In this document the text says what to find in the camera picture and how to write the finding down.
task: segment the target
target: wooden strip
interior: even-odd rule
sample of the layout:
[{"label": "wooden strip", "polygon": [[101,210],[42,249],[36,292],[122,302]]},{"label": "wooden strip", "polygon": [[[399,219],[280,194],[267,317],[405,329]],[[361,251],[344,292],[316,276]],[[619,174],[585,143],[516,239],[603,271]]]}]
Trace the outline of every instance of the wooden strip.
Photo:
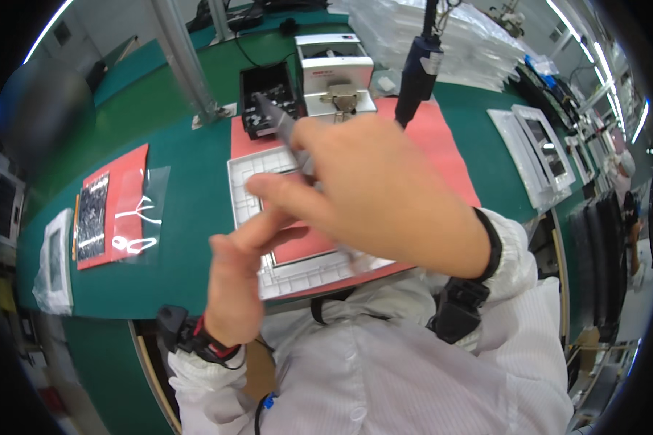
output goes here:
[{"label": "wooden strip", "polygon": [[155,374],[155,369],[152,367],[152,363],[150,362],[150,357],[148,355],[148,347],[145,345],[145,341],[141,335],[137,335],[136,339],[138,340],[138,345],[140,346],[140,355],[143,357],[143,362],[145,364],[143,370],[145,370],[148,373],[149,376],[146,377],[148,378],[149,382],[152,383],[152,385],[150,385],[150,388],[153,389],[153,393],[155,393],[157,401],[164,407],[165,413],[167,414],[166,415],[167,419],[172,421],[172,424],[174,425],[176,432],[178,434],[181,434],[182,423],[179,422],[176,414],[174,414],[174,410],[172,409],[172,406],[169,405],[169,402],[167,401],[167,397],[164,395],[164,391],[162,390],[162,386],[159,384],[159,379],[157,379],[157,375]]},{"label": "wooden strip", "polygon": [[75,261],[77,258],[75,253],[77,252],[75,246],[77,244],[77,212],[80,209],[80,194],[77,194],[75,197],[75,213],[73,213],[73,223],[72,223],[72,260]]},{"label": "wooden strip", "polygon": [[568,334],[568,286],[566,285],[566,277],[563,274],[563,258],[561,257],[561,251],[558,248],[558,236],[557,230],[551,230],[551,238],[554,239],[554,250],[557,253],[557,264],[558,264],[558,280],[561,282],[561,336],[565,337]]}]

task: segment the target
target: fluorescent light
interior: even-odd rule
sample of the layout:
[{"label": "fluorescent light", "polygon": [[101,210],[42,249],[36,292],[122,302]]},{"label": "fluorescent light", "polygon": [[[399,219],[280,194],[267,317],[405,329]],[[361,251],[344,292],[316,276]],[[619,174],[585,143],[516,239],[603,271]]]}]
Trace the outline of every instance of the fluorescent light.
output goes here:
[{"label": "fluorescent light", "polygon": [[617,88],[614,85],[613,79],[612,79],[612,72],[609,70],[609,65],[607,65],[607,58],[604,57],[604,52],[602,51],[602,47],[598,42],[593,44],[595,47],[595,51],[597,51],[597,55],[600,57],[600,62],[602,64],[602,69],[604,70],[605,74],[607,74],[607,81],[612,82],[612,93],[614,95],[617,95]]},{"label": "fluorescent light", "polygon": [[614,112],[614,117],[618,117],[617,108],[614,106],[614,100],[612,99],[612,94],[607,94],[607,99],[609,100],[609,105],[612,106],[612,111]]},{"label": "fluorescent light", "polygon": [[551,0],[547,0],[547,4],[549,5],[549,7],[551,9],[554,10],[555,13],[557,13],[558,17],[561,18],[561,21],[566,25],[566,27],[568,28],[568,31],[570,31],[571,35],[573,35],[573,38],[575,38],[576,41],[578,41],[578,43],[580,43],[581,42],[581,37],[578,35],[578,32],[576,32],[576,30],[573,28],[573,26],[568,21],[568,19],[563,14],[563,12],[561,12],[561,9],[559,9],[557,7],[557,5],[555,5]]},{"label": "fluorescent light", "polygon": [[45,36],[46,33],[51,29],[51,26],[53,25],[53,23],[56,22],[56,20],[58,19],[58,17],[61,16],[61,14],[63,13],[63,11],[65,11],[65,9],[66,9],[66,8],[70,5],[70,3],[72,3],[72,2],[73,2],[73,0],[65,0],[65,3],[64,3],[63,5],[61,5],[61,8],[58,9],[58,10],[56,11],[56,13],[53,15],[53,18],[51,18],[51,21],[49,21],[49,23],[46,25],[46,27],[44,27],[44,30],[41,31],[41,35],[39,35],[39,38],[36,38],[36,42],[34,42],[34,46],[31,48],[31,50],[29,50],[29,54],[26,55],[26,58],[24,59],[24,62],[22,63],[22,65],[24,65],[24,64],[26,63],[26,61],[29,60],[29,58],[31,57],[31,55],[34,54],[34,50],[35,50],[36,47],[39,45],[39,42],[41,42],[41,40],[44,39],[44,36]]},{"label": "fluorescent light", "polygon": [[632,144],[636,142],[638,134],[641,133],[641,129],[644,128],[646,116],[648,116],[648,100],[645,100],[644,112],[641,114],[641,120],[638,122],[638,127],[636,127],[636,133],[634,133],[634,137],[632,138]]},{"label": "fluorescent light", "polygon": [[600,68],[595,67],[595,74],[597,74],[597,78],[600,80],[600,84],[604,86],[604,77],[602,76],[602,73],[600,72]]},{"label": "fluorescent light", "polygon": [[622,133],[623,133],[624,131],[626,131],[627,126],[624,123],[624,117],[622,116],[622,105],[619,104],[619,97],[616,94],[614,95],[614,105],[617,107],[617,115],[619,116],[619,122],[621,123]]},{"label": "fluorescent light", "polygon": [[590,50],[588,50],[588,48],[583,44],[583,42],[580,42],[580,45],[581,45],[581,48],[583,49],[583,53],[586,54],[586,56],[588,57],[588,60],[590,61],[590,63],[594,63],[595,59],[592,58],[592,54],[590,54]]},{"label": "fluorescent light", "polygon": [[581,45],[581,48],[583,49],[583,53],[586,54],[590,63],[594,63],[595,59],[592,58],[592,54],[590,54],[590,50],[588,50],[588,48],[585,45],[583,45],[583,42],[581,42],[580,35],[578,34],[578,32],[576,32],[575,28],[573,27],[571,22],[568,21],[568,19],[563,14],[563,12],[561,12],[561,9],[559,9],[557,5],[555,5],[551,0],[547,0],[547,4],[551,9],[554,10],[554,12],[558,15],[558,17],[561,18],[561,21],[566,25],[568,31],[570,31],[571,35],[573,35],[573,38],[575,38],[576,41]]}]

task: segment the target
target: pink mat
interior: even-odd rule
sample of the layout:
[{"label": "pink mat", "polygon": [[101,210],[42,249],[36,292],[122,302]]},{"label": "pink mat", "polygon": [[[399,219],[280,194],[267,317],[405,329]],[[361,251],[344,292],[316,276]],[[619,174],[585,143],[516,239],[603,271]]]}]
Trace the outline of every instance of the pink mat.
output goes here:
[{"label": "pink mat", "polygon": [[[397,104],[395,98],[380,98],[375,100],[375,104],[377,105],[378,115],[388,119],[394,119],[394,108]],[[457,151],[453,134],[445,123],[443,114],[440,113],[440,109],[436,104],[422,103],[418,107],[414,119],[409,122],[405,132],[406,135],[426,153],[430,161],[440,171],[445,182],[461,195],[467,204],[473,207],[481,206],[479,197],[476,196],[474,187],[471,184],[469,173],[467,173],[467,165],[464,164],[464,160],[461,158],[459,151]],[[264,138],[252,141],[249,138],[249,135],[244,132],[242,118],[237,116],[232,119],[231,158],[236,159],[255,152],[269,150],[280,145],[282,144],[275,138]],[[282,245],[278,249],[278,251],[281,252],[281,258],[285,259],[291,257],[294,260],[300,258],[296,257],[296,255],[324,249],[324,245],[320,246],[321,241],[319,237],[315,238],[314,235],[312,237],[308,236],[305,236],[303,239],[292,240],[287,244]],[[285,297],[300,297],[350,287],[373,279],[382,278],[383,276],[391,275],[405,269],[410,269],[411,267],[411,265],[395,263],[393,265],[376,269],[368,274],[355,276],[353,278],[322,285],[320,287],[314,287],[309,290],[300,291],[299,293],[289,294]]]}]

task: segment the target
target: white plastic tray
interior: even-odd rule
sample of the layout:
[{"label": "white plastic tray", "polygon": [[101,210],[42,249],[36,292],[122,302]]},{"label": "white plastic tray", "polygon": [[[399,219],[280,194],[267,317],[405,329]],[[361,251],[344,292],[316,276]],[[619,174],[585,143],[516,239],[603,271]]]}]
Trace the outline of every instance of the white plastic tray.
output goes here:
[{"label": "white plastic tray", "polygon": [[[256,152],[227,161],[235,228],[261,211],[259,198],[251,195],[244,188],[246,180],[256,173],[283,173],[292,170],[296,170],[295,161],[286,147]],[[370,268],[374,270],[392,263],[394,263],[392,260],[376,258],[370,263]],[[259,297],[261,300],[272,299],[335,283],[352,276],[348,258],[339,252],[280,266],[274,266],[271,254],[267,254],[261,257],[261,269],[258,273]]]}]

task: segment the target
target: white sleeve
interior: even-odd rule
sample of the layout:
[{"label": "white sleeve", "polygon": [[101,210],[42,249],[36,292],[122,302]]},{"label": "white sleeve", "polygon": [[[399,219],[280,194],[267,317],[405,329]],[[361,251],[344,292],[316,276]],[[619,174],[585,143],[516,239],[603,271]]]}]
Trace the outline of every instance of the white sleeve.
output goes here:
[{"label": "white sleeve", "polygon": [[496,273],[481,313],[479,360],[503,370],[516,405],[513,433],[563,434],[573,406],[567,394],[566,360],[559,341],[559,295],[538,288],[537,266],[523,227],[483,210],[501,238]]},{"label": "white sleeve", "polygon": [[245,352],[242,346],[226,363],[237,370],[204,361],[195,353],[169,353],[167,361],[176,374],[169,384],[176,391],[184,435],[235,435],[253,421],[256,402],[242,392]]}]

